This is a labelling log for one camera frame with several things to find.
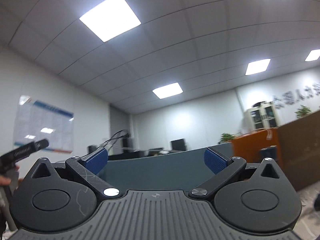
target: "white cabinet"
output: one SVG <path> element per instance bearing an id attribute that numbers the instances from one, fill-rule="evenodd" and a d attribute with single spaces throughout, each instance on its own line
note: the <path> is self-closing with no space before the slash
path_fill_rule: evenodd
<path id="1" fill-rule="evenodd" d="M 279 118 L 272 102 L 248 109 L 245 112 L 245 118 L 250 131 L 277 127 L 279 124 Z"/>

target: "tiled floor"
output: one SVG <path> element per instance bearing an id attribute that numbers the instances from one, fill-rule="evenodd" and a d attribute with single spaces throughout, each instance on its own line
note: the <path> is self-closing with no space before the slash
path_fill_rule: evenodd
<path id="1" fill-rule="evenodd" d="M 316 212 L 313 203 L 320 192 L 320 181 L 298 192 L 302 212 L 294 231 L 303 240 L 314 240 L 320 235 L 320 211 Z"/>

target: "potted plant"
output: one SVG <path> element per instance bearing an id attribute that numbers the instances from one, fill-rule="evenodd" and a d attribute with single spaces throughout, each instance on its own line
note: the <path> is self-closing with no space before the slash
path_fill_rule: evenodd
<path id="1" fill-rule="evenodd" d="M 301 118 L 305 115 L 311 114 L 311 109 L 307 106 L 300 105 L 301 107 L 297 109 L 294 113 L 296 114 L 297 118 Z"/>
<path id="2" fill-rule="evenodd" d="M 229 134 L 229 133 L 223 133 L 221 135 L 221 138 L 220 138 L 220 142 L 219 143 L 226 143 L 228 141 L 231 141 L 235 138 L 235 136 L 233 134 Z"/>

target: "blue-gray partition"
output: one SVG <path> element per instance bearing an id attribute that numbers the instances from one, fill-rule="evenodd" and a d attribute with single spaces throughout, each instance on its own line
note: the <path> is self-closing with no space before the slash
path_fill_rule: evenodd
<path id="1" fill-rule="evenodd" d="M 231 143 L 213 146 L 227 157 L 233 156 Z M 206 148 L 138 159 L 108 161 L 99 177 L 122 192 L 135 190 L 175 190 L 186 192 L 214 174 L 204 164 Z"/>

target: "finger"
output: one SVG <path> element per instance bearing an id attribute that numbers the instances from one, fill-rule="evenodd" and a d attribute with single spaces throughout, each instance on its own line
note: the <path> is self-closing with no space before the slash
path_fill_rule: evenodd
<path id="1" fill-rule="evenodd" d="M 0 176 L 0 185 L 7 186 L 10 184 L 10 182 L 11 182 L 11 179 L 6 178 L 4 176 Z"/>

